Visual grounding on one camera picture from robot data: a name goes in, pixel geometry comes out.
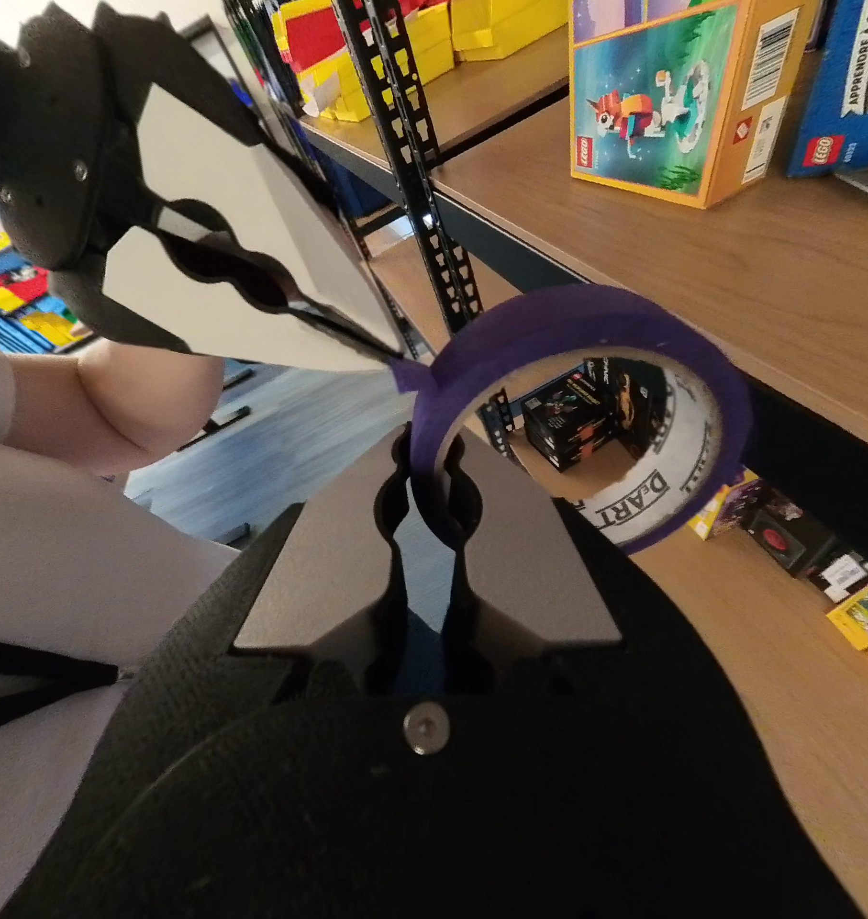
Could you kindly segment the pile of coloured bricks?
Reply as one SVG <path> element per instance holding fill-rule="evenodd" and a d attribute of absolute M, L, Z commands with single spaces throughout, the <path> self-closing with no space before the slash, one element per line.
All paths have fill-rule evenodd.
<path fill-rule="evenodd" d="M 47 271 L 22 256 L 0 227 L 0 351 L 64 353 L 91 336 L 64 301 L 51 293 Z"/>

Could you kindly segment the black car toy box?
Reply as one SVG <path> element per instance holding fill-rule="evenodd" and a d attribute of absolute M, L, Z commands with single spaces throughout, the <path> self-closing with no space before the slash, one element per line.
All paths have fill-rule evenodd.
<path fill-rule="evenodd" d="M 612 441 L 638 460 L 665 427 L 667 400 L 665 375 L 654 365 L 584 359 L 522 403 L 523 430 L 532 447 L 561 472 Z"/>

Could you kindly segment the black box with red disc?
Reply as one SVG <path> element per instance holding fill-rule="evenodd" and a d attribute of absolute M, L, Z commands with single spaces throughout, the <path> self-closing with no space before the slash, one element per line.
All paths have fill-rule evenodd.
<path fill-rule="evenodd" d="M 840 543 L 829 527 L 776 490 L 761 496 L 742 528 L 780 568 L 796 578 L 813 573 Z"/>

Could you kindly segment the rear wooden shelf board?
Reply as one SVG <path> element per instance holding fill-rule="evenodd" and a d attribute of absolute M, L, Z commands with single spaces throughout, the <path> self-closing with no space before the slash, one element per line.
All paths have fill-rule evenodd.
<path fill-rule="evenodd" d="M 423 87 L 433 132 L 447 154 L 567 85 L 568 33 L 556 29 L 506 59 L 460 63 Z M 387 169 L 375 124 L 304 117 L 302 127 L 326 151 L 348 151 Z"/>

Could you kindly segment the purple tape roll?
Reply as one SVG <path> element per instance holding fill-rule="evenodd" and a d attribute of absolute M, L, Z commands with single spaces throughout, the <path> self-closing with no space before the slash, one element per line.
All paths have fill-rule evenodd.
<path fill-rule="evenodd" d="M 753 424 L 743 374 L 710 339 L 642 296 L 574 284 L 532 291 L 483 313 L 429 365 L 387 360 L 398 391 L 414 392 L 410 482 L 428 528 L 455 547 L 446 456 L 466 415 L 517 371 L 549 359 L 626 358 L 662 371 L 663 430 L 620 482 L 578 513 L 627 554 L 678 531 L 739 472 Z"/>

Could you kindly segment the wooden shelf board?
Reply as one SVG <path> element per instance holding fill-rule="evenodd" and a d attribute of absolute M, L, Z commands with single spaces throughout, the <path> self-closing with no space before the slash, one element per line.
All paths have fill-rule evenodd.
<path fill-rule="evenodd" d="M 709 211 L 569 175 L 560 102 L 440 167 L 482 261 L 514 245 L 641 294 L 749 375 L 868 444 L 868 196 L 771 172 Z"/>
<path fill-rule="evenodd" d="M 447 154 L 567 85 L 568 33 L 556 29 L 506 59 L 460 63 L 423 87 L 433 132 Z M 375 124 L 304 117 L 302 127 L 326 151 L 348 151 L 387 169 Z"/>
<path fill-rule="evenodd" d="M 828 601 L 742 528 L 702 540 L 681 527 L 627 559 L 600 536 L 578 549 L 601 592 L 652 582 L 717 657 L 814 844 L 868 917 L 868 654 L 830 623 Z"/>

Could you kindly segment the blue toy box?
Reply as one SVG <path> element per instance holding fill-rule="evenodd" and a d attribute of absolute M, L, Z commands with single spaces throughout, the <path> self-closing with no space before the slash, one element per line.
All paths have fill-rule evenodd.
<path fill-rule="evenodd" d="M 838 1 L 786 174 L 868 170 L 868 1 Z"/>

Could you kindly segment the teal fox toy box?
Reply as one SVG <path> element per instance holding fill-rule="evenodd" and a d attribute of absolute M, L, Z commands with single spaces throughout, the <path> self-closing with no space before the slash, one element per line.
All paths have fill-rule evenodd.
<path fill-rule="evenodd" d="M 572 177 L 700 210 L 761 180 L 820 7 L 572 2 Z"/>

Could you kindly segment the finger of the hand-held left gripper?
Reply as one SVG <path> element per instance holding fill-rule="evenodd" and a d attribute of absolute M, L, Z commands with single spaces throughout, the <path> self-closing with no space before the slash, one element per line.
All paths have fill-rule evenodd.
<path fill-rule="evenodd" d="M 103 293 L 198 355 L 328 372 L 388 370 L 405 357 L 385 335 L 308 295 L 283 267 L 255 269 L 256 289 L 235 278 L 197 280 L 151 232 L 133 228 L 109 252 Z"/>
<path fill-rule="evenodd" d="M 144 183 L 159 205 L 151 229 L 197 280 L 287 269 L 308 295 L 378 335 L 390 324 L 382 296 L 338 220 L 267 144 L 248 145 L 167 89 L 152 85 L 137 125 Z M 399 348 L 405 347 L 398 334 Z"/>

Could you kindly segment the person's left hand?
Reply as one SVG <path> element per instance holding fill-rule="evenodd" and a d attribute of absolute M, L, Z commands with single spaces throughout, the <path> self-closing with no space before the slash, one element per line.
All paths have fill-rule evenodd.
<path fill-rule="evenodd" d="M 223 390 L 224 359 L 212 356 L 103 341 L 76 367 L 96 416 L 80 436 L 79 458 L 103 476 L 144 468 L 183 446 Z"/>

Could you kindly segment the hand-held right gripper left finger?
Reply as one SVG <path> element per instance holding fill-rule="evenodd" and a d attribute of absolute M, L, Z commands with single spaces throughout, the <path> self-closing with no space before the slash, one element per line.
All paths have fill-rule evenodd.
<path fill-rule="evenodd" d="M 408 512 L 407 435 L 392 430 L 302 506 L 234 650 L 398 671 L 407 598 L 394 536 Z"/>

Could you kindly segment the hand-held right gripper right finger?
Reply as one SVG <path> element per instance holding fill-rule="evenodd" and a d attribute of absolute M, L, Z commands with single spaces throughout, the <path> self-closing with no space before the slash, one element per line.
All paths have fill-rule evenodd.
<path fill-rule="evenodd" d="M 555 501 L 479 437 L 449 455 L 449 509 L 463 542 L 449 606 L 449 673 L 620 645 L 622 633 Z"/>

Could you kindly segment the small purple toy box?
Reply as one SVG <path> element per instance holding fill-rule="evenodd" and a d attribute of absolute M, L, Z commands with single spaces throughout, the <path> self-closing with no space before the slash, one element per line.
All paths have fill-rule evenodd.
<path fill-rule="evenodd" d="M 715 538 L 738 527 L 749 510 L 761 498 L 763 479 L 747 468 L 741 468 L 727 484 L 695 514 L 686 526 L 702 540 Z"/>

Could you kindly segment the person's pale trouser leg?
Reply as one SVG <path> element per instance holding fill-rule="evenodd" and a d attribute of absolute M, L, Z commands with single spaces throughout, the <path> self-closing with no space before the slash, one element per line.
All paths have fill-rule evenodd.
<path fill-rule="evenodd" d="M 114 485 L 0 445 L 0 645 L 113 668 L 0 726 L 0 911 L 69 808 L 135 671 L 236 557 Z"/>

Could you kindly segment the small black labelled box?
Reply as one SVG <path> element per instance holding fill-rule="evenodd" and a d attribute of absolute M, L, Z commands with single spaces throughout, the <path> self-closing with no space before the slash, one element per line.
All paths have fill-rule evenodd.
<path fill-rule="evenodd" d="M 806 576 L 834 605 L 868 585 L 868 559 L 845 545 L 837 546 Z"/>

